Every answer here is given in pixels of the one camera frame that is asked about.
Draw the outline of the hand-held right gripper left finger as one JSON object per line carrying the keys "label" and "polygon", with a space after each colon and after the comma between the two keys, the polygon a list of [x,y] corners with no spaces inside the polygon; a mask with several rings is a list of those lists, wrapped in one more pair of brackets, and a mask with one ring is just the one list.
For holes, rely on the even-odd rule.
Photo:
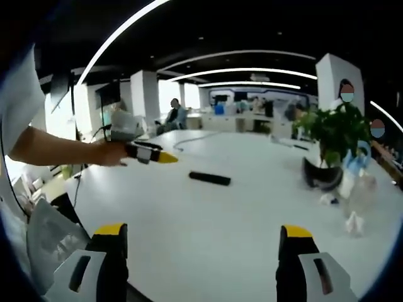
{"label": "hand-held right gripper left finger", "polygon": [[127,224],[99,227],[54,272],[45,301],[126,301]]}

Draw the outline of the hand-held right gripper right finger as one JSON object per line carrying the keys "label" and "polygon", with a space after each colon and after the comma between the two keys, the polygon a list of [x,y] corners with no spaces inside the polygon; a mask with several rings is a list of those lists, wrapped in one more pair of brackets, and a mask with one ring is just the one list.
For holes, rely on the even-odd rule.
{"label": "hand-held right gripper right finger", "polygon": [[277,301],[357,301],[351,278],[327,252],[320,252],[312,234],[296,225],[280,230]]}

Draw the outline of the person's left hand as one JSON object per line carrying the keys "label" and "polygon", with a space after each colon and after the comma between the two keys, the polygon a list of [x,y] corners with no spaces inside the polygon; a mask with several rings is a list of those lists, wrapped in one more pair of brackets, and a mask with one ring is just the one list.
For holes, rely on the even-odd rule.
{"label": "person's left hand", "polygon": [[128,157],[124,143],[102,141],[94,143],[93,147],[93,164],[104,167],[127,166],[123,161]]}

